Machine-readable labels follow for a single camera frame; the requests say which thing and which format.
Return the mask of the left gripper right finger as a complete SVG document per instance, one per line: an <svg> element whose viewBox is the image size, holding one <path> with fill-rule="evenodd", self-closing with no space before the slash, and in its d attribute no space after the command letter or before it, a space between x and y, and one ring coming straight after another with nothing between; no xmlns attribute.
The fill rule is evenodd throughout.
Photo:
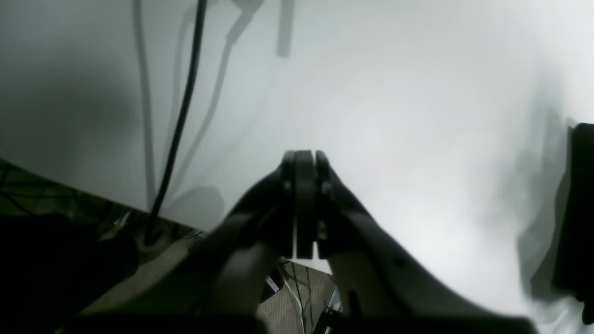
<svg viewBox="0 0 594 334"><path fill-rule="evenodd" d="M327 260L343 319L336 334L534 334L523 317L457 294L399 245L337 177L321 151L295 153L297 258Z"/></svg>

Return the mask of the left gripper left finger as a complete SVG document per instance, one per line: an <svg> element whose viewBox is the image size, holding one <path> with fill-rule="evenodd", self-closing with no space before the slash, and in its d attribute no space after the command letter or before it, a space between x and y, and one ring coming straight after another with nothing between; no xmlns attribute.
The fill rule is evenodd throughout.
<svg viewBox="0 0 594 334"><path fill-rule="evenodd" d="M295 151L259 180L165 277L112 311L78 317L72 334L259 334L265 278L293 241Z"/></svg>

